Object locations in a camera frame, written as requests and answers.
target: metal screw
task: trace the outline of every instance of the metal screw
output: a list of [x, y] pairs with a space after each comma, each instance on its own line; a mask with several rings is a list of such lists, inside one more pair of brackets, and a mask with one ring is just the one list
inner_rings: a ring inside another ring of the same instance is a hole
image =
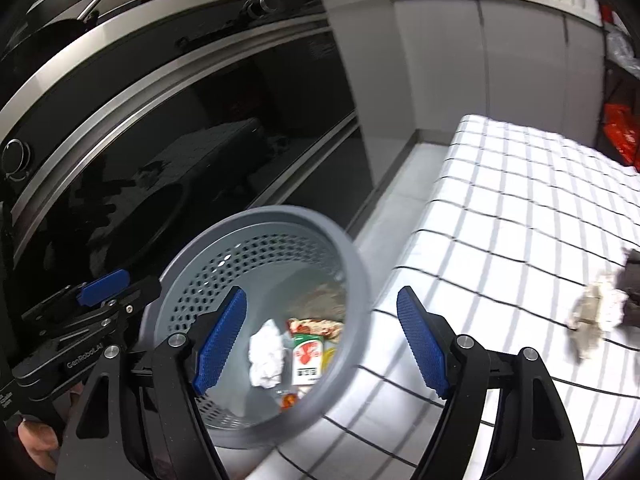
[[474, 340], [468, 335], [459, 335], [456, 343], [458, 343], [460, 348], [471, 348], [474, 345]]
[[178, 332], [169, 338], [169, 346], [177, 348], [178, 346], [184, 345], [185, 341], [187, 341], [185, 335]]
[[533, 348], [525, 348], [522, 351], [522, 354], [527, 361], [535, 361], [538, 358], [538, 352], [536, 352]]
[[104, 349], [104, 356], [107, 359], [113, 359], [119, 353], [120, 353], [120, 348], [117, 345], [107, 346], [107, 348]]

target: trash bin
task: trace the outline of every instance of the trash bin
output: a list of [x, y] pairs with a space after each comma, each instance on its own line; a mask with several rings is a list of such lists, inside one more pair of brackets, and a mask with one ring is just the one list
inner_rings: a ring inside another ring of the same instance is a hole
[[[196, 401], [215, 446], [287, 440], [319, 420], [349, 386], [369, 333], [369, 281], [350, 238], [325, 216], [293, 206], [230, 216], [192, 240], [160, 282], [162, 293], [143, 316], [140, 349], [188, 330], [199, 314], [220, 306], [230, 286], [247, 294], [246, 319], [218, 384]], [[336, 316], [344, 316], [344, 326], [334, 357], [303, 399], [285, 411], [275, 399], [291, 382], [290, 352], [281, 385], [251, 386], [249, 339], [267, 320], [284, 332], [291, 317], [341, 320]]]

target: checkered tablecloth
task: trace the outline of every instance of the checkered tablecloth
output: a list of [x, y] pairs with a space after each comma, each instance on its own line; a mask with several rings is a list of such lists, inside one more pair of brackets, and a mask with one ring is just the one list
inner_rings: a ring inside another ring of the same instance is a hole
[[[640, 331], [617, 328], [578, 362], [565, 325], [583, 286], [624, 263], [640, 234], [640, 178], [564, 137], [466, 116], [432, 200], [372, 310], [369, 347], [344, 397], [275, 449], [252, 480], [410, 478], [443, 401], [424, 385], [396, 318], [411, 285], [425, 307], [485, 348], [536, 348], [566, 407], [586, 479], [640, 415]], [[482, 473], [498, 392], [489, 391], [465, 479]]]

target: blue textured fingertip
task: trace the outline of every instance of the blue textured fingertip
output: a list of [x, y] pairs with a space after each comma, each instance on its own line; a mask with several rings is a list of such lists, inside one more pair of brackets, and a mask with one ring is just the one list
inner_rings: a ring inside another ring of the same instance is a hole
[[416, 304], [407, 291], [401, 290], [398, 292], [396, 308], [404, 336], [409, 342], [424, 383], [436, 390], [440, 398], [445, 398], [450, 388], [445, 358], [418, 310], [424, 307]]
[[115, 270], [94, 282], [85, 285], [76, 299], [83, 306], [94, 306], [101, 301], [115, 296], [129, 286], [129, 273], [126, 270]]
[[239, 288], [198, 353], [193, 388], [199, 395], [218, 382], [245, 317], [246, 294]]

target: crumpled paper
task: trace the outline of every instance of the crumpled paper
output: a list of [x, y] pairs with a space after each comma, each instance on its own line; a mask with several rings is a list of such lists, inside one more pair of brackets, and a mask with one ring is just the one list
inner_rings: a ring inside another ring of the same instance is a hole
[[273, 388], [282, 382], [285, 349], [273, 319], [264, 323], [249, 339], [249, 380], [251, 386]]
[[587, 285], [567, 319], [580, 359], [589, 358], [604, 335], [622, 322], [628, 295], [616, 289], [615, 283], [615, 273], [601, 272]]

